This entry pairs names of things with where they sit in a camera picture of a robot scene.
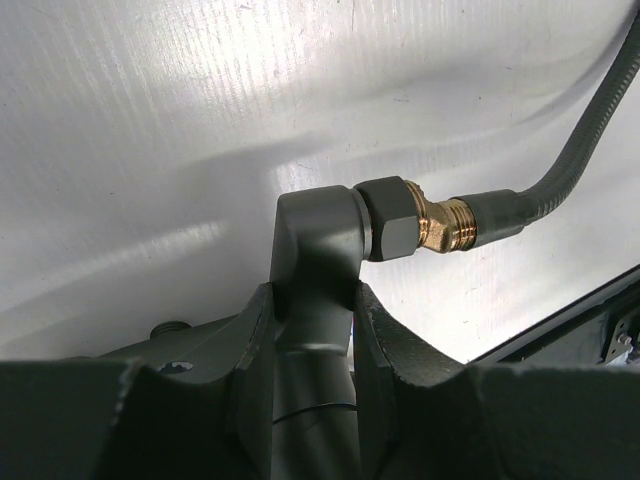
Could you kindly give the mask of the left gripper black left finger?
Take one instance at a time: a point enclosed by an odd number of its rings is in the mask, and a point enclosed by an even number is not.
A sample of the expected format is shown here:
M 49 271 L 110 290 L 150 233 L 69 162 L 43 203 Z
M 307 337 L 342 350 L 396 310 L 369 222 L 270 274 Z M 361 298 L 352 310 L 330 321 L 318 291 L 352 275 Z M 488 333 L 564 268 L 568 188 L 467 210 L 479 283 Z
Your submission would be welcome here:
M 267 479 L 273 294 L 229 321 L 157 341 L 154 360 L 5 361 L 5 479 Z

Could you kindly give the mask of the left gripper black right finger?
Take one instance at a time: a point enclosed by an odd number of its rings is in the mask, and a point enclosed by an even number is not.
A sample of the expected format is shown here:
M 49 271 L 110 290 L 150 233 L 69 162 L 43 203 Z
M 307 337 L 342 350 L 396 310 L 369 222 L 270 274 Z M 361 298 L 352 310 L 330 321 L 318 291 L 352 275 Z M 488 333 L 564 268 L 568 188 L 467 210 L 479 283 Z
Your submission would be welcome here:
M 396 321 L 367 285 L 354 312 L 367 479 L 635 479 L 633 367 L 462 365 Z

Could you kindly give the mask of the dark grey faucet valve fitting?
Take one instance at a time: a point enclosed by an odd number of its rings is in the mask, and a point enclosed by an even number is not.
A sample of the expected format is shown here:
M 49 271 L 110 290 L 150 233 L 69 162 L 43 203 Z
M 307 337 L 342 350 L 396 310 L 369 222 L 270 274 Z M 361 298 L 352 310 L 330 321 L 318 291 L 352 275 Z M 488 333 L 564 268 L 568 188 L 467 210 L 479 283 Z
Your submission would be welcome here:
M 473 248 L 485 218 L 460 198 L 429 202 L 413 182 L 388 177 L 353 188 L 281 196 L 270 277 L 274 399 L 267 479 L 367 479 L 357 420 L 354 312 L 365 261 Z M 154 360 L 157 341 L 99 359 Z

